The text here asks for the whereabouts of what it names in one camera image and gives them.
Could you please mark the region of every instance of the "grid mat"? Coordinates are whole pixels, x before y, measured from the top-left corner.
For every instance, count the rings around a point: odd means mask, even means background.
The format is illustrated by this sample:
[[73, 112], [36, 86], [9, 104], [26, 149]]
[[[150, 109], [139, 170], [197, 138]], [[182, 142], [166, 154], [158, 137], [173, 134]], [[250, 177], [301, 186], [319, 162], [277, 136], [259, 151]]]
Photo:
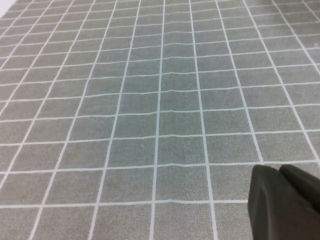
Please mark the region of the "grid mat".
[[320, 176], [319, 43], [319, 1], [17, 0], [0, 239], [252, 239], [254, 165]]

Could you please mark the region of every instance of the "gray surface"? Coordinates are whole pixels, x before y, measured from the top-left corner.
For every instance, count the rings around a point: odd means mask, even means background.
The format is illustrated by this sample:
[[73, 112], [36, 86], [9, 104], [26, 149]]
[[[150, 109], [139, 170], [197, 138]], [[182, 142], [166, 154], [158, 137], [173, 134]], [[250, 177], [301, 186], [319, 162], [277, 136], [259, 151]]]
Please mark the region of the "gray surface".
[[0, 19], [0, 239], [249, 240], [255, 164], [320, 176], [319, 1], [164, 2]]

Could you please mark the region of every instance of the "black object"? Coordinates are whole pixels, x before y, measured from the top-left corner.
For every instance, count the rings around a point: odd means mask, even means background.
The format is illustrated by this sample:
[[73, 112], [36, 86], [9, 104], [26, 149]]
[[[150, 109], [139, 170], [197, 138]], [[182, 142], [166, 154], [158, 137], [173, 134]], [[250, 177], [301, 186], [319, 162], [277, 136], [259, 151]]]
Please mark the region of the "black object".
[[320, 180], [293, 165], [256, 165], [248, 213], [254, 240], [320, 240]]

